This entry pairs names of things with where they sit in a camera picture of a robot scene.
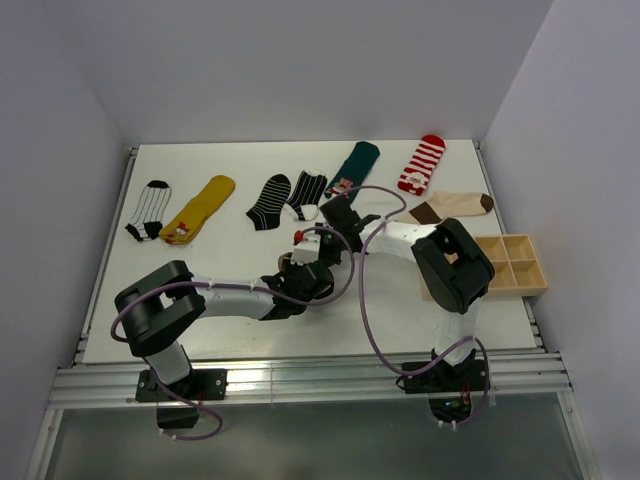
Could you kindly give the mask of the tan sock with maroon stripes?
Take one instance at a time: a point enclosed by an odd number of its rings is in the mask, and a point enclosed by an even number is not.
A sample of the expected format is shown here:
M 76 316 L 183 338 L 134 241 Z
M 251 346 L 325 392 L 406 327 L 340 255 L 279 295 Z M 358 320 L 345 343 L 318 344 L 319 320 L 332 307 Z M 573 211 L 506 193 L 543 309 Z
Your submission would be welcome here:
M 291 257 L 292 257 L 292 253 L 286 252 L 278 258 L 278 271 L 281 274 L 286 274 L 294 266 L 294 263 L 292 262 Z

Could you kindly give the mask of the cream and brown sock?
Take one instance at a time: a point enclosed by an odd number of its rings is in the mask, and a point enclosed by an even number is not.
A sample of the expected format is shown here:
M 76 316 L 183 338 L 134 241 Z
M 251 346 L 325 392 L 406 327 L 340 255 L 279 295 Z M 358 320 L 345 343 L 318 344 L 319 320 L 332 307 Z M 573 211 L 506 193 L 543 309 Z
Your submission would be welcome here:
M 438 224 L 448 218 L 474 217 L 491 212 L 494 199 L 488 194 L 434 191 L 424 202 L 397 218 L 415 225 Z

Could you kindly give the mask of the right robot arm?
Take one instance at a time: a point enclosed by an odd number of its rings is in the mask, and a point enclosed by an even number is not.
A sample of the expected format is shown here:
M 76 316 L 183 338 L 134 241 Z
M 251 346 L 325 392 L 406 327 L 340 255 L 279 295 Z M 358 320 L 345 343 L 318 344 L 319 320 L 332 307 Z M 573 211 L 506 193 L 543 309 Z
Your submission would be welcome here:
M 448 218 L 436 224 L 416 225 L 391 221 L 387 216 L 365 219 L 349 201 L 336 197 L 320 211 L 334 230 L 360 253 L 357 267 L 359 307 L 364 330 L 382 363 L 405 378 L 431 374 L 435 383 L 452 390 L 466 380 L 486 379 L 488 360 L 478 360 L 483 348 L 475 335 L 477 312 L 495 277 L 495 268 L 465 227 Z M 401 370 L 384 356 L 373 335 L 365 300 L 365 265 L 369 253 L 412 260 L 432 300 L 444 313 L 431 361 L 416 370 Z

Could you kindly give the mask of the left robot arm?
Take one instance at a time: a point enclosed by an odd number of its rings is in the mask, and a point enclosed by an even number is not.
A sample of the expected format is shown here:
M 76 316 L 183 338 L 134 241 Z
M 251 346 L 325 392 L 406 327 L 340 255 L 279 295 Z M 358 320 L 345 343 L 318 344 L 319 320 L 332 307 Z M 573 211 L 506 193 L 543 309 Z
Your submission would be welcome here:
M 286 266 L 253 281 L 215 284 L 194 275 L 181 260 L 171 261 L 116 295 L 118 316 L 112 338 L 129 346 L 172 399 L 183 399 L 195 386 L 191 362 L 179 337 L 198 319 L 242 317 L 281 320 L 305 312 L 312 301 L 334 292 L 330 268 L 316 261 Z

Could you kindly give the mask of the black vertical-striped ankle sock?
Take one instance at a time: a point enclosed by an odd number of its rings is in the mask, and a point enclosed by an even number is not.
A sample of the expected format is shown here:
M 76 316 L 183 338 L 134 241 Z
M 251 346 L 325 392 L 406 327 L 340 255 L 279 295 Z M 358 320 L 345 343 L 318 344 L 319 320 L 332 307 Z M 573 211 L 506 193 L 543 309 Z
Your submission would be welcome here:
M 303 170 L 285 202 L 285 209 L 300 222 L 313 220 L 319 212 L 319 201 L 328 179 L 323 173 Z

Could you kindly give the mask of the dark green reindeer sock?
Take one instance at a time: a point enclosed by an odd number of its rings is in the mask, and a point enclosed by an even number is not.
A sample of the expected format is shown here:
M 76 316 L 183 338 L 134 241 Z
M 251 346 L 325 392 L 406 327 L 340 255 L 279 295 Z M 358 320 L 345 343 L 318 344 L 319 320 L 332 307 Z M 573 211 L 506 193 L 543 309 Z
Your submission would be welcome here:
M 379 148 L 369 142 L 357 142 L 324 191 L 326 199 L 345 196 L 352 203 L 360 187 L 380 156 Z

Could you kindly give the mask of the black horizontal-striped ankle sock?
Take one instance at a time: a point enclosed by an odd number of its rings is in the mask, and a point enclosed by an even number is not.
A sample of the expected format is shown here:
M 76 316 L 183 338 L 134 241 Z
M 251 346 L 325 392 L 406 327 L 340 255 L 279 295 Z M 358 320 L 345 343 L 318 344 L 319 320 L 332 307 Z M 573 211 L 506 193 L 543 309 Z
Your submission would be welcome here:
M 281 213 L 291 192 L 291 183 L 284 174 L 270 177 L 257 201 L 245 212 L 255 231 L 266 231 L 280 226 Z

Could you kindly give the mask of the red white striped santa sock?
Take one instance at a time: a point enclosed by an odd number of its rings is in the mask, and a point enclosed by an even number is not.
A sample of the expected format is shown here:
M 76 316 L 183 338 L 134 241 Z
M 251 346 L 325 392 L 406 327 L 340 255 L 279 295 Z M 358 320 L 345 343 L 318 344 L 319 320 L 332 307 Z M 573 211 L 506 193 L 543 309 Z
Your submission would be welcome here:
M 402 169 L 397 188 L 414 196 L 422 196 L 445 151 L 446 143 L 441 137 L 433 134 L 423 136 Z

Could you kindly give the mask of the mustard yellow sock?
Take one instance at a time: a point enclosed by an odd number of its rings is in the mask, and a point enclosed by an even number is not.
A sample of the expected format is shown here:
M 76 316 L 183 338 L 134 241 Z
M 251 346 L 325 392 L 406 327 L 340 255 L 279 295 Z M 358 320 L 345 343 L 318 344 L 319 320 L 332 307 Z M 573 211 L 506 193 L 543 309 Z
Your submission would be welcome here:
M 205 187 L 162 228 L 159 239 L 170 245 L 187 245 L 198 235 L 207 220 L 232 195 L 235 181 L 225 175 L 212 177 Z

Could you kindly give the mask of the white black vertical-striped sock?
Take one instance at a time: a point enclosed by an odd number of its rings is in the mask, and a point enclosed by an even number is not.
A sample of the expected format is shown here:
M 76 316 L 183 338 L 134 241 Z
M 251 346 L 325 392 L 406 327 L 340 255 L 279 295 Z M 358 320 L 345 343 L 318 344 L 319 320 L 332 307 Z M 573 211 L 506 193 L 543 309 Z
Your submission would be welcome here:
M 163 228 L 163 217 L 171 198 L 171 187 L 163 180 L 145 185 L 125 230 L 137 241 L 155 240 Z

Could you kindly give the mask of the wooden compartment tray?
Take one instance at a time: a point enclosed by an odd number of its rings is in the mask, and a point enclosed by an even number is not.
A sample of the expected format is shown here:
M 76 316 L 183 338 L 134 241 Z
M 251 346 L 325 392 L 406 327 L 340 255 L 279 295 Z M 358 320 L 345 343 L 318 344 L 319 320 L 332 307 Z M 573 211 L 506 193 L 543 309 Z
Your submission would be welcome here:
M 495 269 L 488 298 L 536 297 L 548 289 L 529 235 L 476 236 L 475 240 Z

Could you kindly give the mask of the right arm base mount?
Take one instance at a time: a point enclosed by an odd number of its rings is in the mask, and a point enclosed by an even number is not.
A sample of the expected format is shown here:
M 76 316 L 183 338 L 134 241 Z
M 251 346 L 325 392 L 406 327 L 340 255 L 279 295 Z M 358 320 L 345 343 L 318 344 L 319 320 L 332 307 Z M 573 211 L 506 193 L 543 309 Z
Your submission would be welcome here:
M 475 393 L 482 395 L 478 406 L 486 404 L 491 387 L 487 366 L 482 359 L 475 358 L 475 351 L 461 364 L 451 366 L 442 361 L 421 375 L 399 376 L 395 384 L 408 395 L 445 394 L 445 397 L 430 398 L 428 404 L 436 423 L 451 430 L 473 416 Z

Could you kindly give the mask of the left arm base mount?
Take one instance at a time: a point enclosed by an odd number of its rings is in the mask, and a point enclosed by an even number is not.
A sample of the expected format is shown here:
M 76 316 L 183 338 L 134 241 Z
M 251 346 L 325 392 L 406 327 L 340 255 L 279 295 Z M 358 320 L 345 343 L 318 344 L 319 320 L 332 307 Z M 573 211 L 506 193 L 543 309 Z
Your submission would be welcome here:
M 195 441 L 215 436 L 222 430 L 222 417 L 205 403 L 224 400 L 226 387 L 225 369 L 192 370 L 184 379 L 168 385 L 160 385 L 154 373 L 143 370 L 138 378 L 134 399 L 137 403 L 157 404 L 156 424 L 164 434 Z M 187 430 L 193 429 L 199 420 L 205 418 L 215 421 L 216 427 L 212 432 L 186 434 Z

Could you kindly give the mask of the aluminium table frame rail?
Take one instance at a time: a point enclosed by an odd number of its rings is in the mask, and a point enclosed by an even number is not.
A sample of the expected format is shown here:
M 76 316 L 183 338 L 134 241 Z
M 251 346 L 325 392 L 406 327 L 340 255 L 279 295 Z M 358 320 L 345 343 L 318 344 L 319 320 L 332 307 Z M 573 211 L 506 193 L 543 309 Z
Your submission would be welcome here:
M 134 400 L 142 364 L 86 365 L 57 371 L 46 408 L 138 407 Z M 397 375 L 377 357 L 196 362 L 195 369 L 227 371 L 225 405 L 406 399 Z M 566 393 L 573 390 L 558 353 L 490 354 L 491 393 Z

